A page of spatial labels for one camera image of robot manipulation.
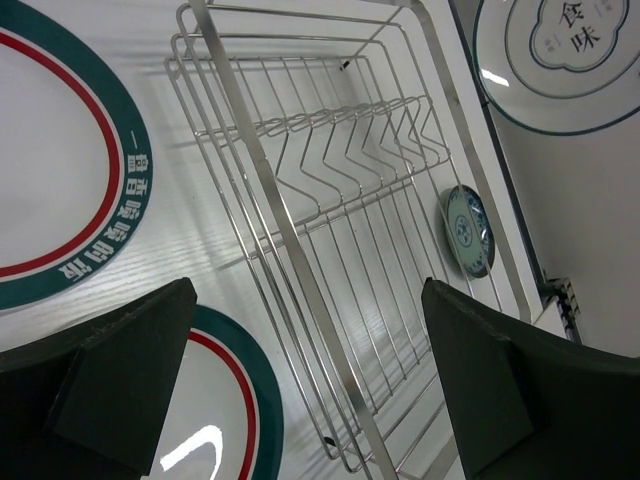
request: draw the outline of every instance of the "stainless steel dish rack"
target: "stainless steel dish rack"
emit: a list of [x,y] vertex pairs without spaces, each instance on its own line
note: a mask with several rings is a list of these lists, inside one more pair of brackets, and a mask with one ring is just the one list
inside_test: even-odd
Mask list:
[[394,21],[401,11],[372,20],[192,0],[165,66],[314,441],[348,472],[415,480],[438,478],[438,462],[446,473],[456,457],[448,431],[435,463],[405,468],[446,417],[423,282],[501,308],[508,281],[499,255],[472,282],[448,253],[443,195],[471,179]]

